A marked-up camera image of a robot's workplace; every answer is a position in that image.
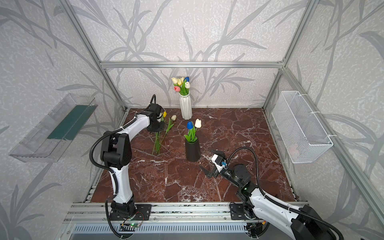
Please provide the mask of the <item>bright yellow tulip flower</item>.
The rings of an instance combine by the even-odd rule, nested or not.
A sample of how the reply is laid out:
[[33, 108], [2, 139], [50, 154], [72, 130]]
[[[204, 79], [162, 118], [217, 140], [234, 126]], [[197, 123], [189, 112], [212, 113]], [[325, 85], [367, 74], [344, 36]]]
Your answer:
[[[164, 111], [163, 115], [160, 118], [160, 123], [164, 122], [166, 116], [167, 116], [167, 112]], [[153, 148], [152, 154], [154, 152], [156, 152], [157, 155], [160, 154], [160, 148], [161, 148], [161, 140], [160, 140], [160, 138], [161, 138], [161, 132], [156, 132], [155, 133], [155, 143], [154, 143], [154, 148]]]

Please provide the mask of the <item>black cylindrical vase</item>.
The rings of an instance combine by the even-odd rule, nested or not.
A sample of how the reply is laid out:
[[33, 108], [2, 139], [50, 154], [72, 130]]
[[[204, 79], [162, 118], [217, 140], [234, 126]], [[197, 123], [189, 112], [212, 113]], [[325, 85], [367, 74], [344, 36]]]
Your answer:
[[189, 162], [197, 162], [201, 157], [201, 148], [199, 139], [190, 143], [185, 140], [186, 158]]

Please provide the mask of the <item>white ribbed ceramic vase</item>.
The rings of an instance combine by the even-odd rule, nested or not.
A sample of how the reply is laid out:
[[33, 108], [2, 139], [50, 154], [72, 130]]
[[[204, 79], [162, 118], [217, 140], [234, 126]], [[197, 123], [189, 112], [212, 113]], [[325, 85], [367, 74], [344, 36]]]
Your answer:
[[189, 120], [192, 118], [193, 113], [190, 94], [180, 96], [180, 108], [184, 120]]

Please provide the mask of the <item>white tulip flower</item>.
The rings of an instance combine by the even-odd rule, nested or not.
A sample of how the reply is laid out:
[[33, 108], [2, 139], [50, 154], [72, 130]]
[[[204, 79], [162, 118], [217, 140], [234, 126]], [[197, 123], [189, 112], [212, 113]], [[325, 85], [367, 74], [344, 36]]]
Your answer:
[[189, 94], [190, 87], [191, 87], [190, 82], [185, 82], [185, 95]]

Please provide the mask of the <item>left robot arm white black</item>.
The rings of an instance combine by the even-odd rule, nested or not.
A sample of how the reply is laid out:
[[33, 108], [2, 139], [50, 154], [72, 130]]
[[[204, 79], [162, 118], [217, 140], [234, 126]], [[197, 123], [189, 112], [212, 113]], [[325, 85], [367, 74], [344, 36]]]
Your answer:
[[161, 121], [164, 113], [153, 95], [144, 110], [135, 113], [133, 119], [120, 128], [105, 132], [90, 149], [90, 162], [110, 173], [114, 191], [111, 208], [123, 218], [132, 217], [138, 211], [129, 183], [129, 163], [133, 155], [131, 140], [142, 130], [150, 133], [164, 130], [165, 123]]

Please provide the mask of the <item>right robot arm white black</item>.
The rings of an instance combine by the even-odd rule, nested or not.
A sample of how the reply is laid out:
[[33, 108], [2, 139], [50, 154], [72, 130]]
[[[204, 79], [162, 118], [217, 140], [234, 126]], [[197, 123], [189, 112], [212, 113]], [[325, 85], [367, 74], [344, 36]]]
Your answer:
[[248, 169], [242, 164], [230, 167], [232, 158], [241, 150], [250, 151], [255, 162], [259, 161], [255, 151], [249, 147], [240, 147], [229, 157], [222, 151], [213, 150], [211, 161], [215, 168], [203, 171], [208, 178], [220, 175], [238, 188], [236, 195], [242, 201], [248, 219], [262, 219], [293, 240], [344, 239], [340, 230], [324, 221], [310, 206], [300, 208], [268, 194], [262, 189], [260, 178], [257, 177], [253, 183]]

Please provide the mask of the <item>small cream tulip flower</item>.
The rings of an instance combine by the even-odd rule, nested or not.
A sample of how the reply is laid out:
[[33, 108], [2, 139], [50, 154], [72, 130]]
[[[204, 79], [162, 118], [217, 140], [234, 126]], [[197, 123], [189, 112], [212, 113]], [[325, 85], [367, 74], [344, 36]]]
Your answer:
[[159, 155], [161, 153], [162, 143], [165, 140], [167, 134], [172, 129], [172, 127], [175, 125], [174, 122], [176, 121], [176, 119], [177, 119], [176, 115], [173, 115], [173, 116], [171, 116], [168, 119], [168, 123], [166, 125], [165, 133], [162, 136], [161, 136], [160, 132], [155, 134], [154, 153], [156, 153], [157, 155]]

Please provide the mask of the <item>green circuit board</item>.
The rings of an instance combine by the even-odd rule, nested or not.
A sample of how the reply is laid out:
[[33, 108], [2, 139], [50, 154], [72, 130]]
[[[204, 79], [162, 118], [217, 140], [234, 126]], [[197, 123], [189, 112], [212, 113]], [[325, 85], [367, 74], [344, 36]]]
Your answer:
[[129, 224], [122, 224], [122, 227], [139, 228], [141, 225], [142, 225], [142, 223], [129, 223]]

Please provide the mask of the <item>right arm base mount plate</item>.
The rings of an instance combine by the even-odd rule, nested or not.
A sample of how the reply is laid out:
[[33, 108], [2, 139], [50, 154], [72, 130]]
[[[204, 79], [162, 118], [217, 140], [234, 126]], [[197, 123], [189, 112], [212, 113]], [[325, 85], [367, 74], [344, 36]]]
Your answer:
[[230, 215], [231, 220], [255, 220], [256, 216], [252, 214], [249, 209], [245, 208], [243, 204], [230, 202]]

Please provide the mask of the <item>aluminium frame front rail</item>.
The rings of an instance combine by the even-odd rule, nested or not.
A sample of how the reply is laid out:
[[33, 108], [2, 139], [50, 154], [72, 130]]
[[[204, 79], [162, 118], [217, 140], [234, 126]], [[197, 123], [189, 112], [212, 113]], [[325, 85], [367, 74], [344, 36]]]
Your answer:
[[[125, 223], [230, 223], [229, 202], [178, 202], [150, 203], [151, 213], [147, 221], [128, 219]], [[63, 221], [64, 224], [106, 224], [105, 205], [102, 203], [72, 204]]]

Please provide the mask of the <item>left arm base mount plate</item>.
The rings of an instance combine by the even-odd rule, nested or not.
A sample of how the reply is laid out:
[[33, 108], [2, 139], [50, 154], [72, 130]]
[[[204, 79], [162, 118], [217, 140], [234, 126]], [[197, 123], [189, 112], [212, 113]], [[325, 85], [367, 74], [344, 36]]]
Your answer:
[[129, 207], [129, 210], [123, 207], [121, 210], [112, 208], [110, 213], [111, 221], [134, 220], [148, 221], [152, 210], [151, 204], [138, 204], [135, 207]]

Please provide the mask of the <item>aluminium frame back crossbar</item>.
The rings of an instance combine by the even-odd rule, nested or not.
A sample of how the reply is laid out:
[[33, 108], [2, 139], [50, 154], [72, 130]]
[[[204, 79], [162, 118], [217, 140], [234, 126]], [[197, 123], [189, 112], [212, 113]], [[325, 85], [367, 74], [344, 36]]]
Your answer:
[[272, 68], [279, 69], [281, 62], [128, 62], [103, 61], [103, 68]]

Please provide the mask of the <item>clear plastic wall tray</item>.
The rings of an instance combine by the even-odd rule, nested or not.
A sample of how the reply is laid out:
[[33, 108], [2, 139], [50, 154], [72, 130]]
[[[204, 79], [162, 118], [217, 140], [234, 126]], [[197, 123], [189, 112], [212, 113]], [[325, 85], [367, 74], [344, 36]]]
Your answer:
[[57, 162], [97, 107], [94, 97], [67, 94], [9, 155], [24, 163]]

